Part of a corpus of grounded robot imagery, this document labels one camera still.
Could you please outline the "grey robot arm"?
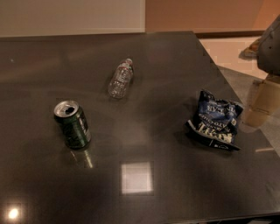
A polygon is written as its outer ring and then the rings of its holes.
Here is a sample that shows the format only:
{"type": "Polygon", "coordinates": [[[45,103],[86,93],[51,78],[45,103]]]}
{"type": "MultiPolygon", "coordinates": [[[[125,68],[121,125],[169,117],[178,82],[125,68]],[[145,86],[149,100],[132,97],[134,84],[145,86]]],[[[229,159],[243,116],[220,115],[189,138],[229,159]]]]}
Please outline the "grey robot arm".
{"type": "Polygon", "coordinates": [[[280,15],[261,36],[257,66],[268,74],[280,75],[280,15]]]}

